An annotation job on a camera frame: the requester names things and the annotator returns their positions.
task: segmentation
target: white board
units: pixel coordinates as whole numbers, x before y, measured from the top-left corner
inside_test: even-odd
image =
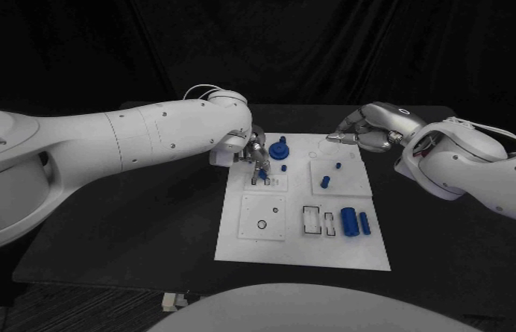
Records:
[[[286,138],[289,156],[283,160],[270,159],[273,185],[265,186],[260,179],[255,186],[250,185],[253,164],[234,163],[229,169],[214,260],[390,271],[358,148],[325,142],[322,134],[275,133],[265,134],[265,148],[279,140],[279,136]],[[334,170],[335,162],[341,164],[338,172]],[[285,172],[281,171],[282,164],[286,165]],[[327,188],[331,190],[319,188],[319,175],[330,176]],[[253,205],[256,211],[247,214],[250,219],[245,214],[252,207],[243,204],[243,197],[253,195],[259,204]],[[258,221],[265,220],[255,221],[256,217],[270,214],[269,208],[272,205],[276,207],[279,198],[285,203],[283,225],[273,222],[265,228],[256,228]],[[318,208],[318,224],[312,220],[312,208],[307,219],[312,227],[319,226],[321,234],[305,233],[304,207]],[[344,207],[353,207],[357,214],[366,212],[370,235],[361,233],[361,227],[360,235],[344,235],[340,218]],[[240,222],[247,222],[245,237],[239,237]]]

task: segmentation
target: white base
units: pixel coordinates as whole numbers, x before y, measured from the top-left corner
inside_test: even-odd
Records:
[[[286,191],[283,191],[282,184],[275,185],[275,190],[270,186],[263,185],[262,180],[258,180],[256,186],[249,188],[245,182],[250,180],[253,166],[245,162],[233,164],[227,175],[214,260],[390,271],[373,201],[367,196],[370,187],[368,180],[364,179],[366,170],[360,164],[357,164],[358,167],[361,166],[360,169],[354,167],[354,169],[345,170],[345,162],[361,162],[357,147],[335,144],[338,149],[330,149],[331,147],[324,143],[325,136],[322,134],[266,133],[265,148],[279,140],[281,135],[286,138],[289,156],[283,160],[270,159],[269,174],[288,176]],[[345,179],[361,182],[364,195],[357,196],[357,186],[353,184],[338,187],[337,195],[314,195],[309,163],[312,160],[330,160],[331,164],[340,161],[338,174]],[[282,164],[286,165],[285,172],[281,171]],[[335,172],[331,171],[332,166],[327,166],[327,172],[317,170],[317,174],[335,177]],[[330,180],[330,186],[337,182],[335,178]],[[239,239],[243,195],[270,195],[270,199],[276,196],[285,198],[285,239],[282,241]],[[319,207],[319,226],[322,228],[319,235],[304,233],[304,206]],[[357,214],[361,211],[366,212],[370,225],[368,236],[360,234],[357,237],[347,237],[344,235],[340,218],[340,209],[344,207],[353,207]],[[332,214],[335,230],[332,237],[325,234],[324,213]]]

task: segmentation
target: blue object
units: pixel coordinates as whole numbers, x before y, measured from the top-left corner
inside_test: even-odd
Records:
[[[319,187],[325,189],[328,183],[330,183],[330,177],[325,176],[325,177],[322,178],[322,182],[319,183]]]
[[[363,211],[357,215],[360,216],[361,232],[364,235],[370,235],[367,215]]]
[[[266,171],[265,170],[260,169],[258,175],[263,180],[266,179]]]
[[[360,231],[357,230],[357,214],[354,213],[354,209],[351,207],[341,209],[340,216],[341,225],[344,226],[344,235],[347,237],[360,235]]]
[[[268,156],[275,160],[283,160],[288,157],[288,145],[283,136],[279,138],[279,142],[275,142],[268,147]]]

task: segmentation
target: table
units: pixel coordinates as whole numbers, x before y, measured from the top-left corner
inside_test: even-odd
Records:
[[[152,102],[128,102],[122,109]],[[357,106],[249,104],[265,132],[327,134]],[[405,106],[428,123],[442,106]],[[516,220],[443,201],[361,150],[392,272],[214,261],[227,168],[209,155],[89,183],[46,220],[14,280],[209,295],[268,283],[340,286],[448,316],[516,312]]]

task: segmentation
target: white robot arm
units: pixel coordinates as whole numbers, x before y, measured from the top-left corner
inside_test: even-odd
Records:
[[[262,145],[247,100],[227,90],[216,90],[207,101],[167,101],[79,116],[0,111],[0,246],[95,179],[206,151],[211,165],[230,166],[237,153],[256,162],[256,171],[268,171]]]
[[[371,152],[400,144],[397,173],[436,197],[451,201],[468,192],[491,211],[516,219],[516,157],[474,125],[516,139],[510,132],[455,117],[426,125],[403,108],[373,102],[344,118],[327,141]],[[351,126],[357,133],[345,134]]]

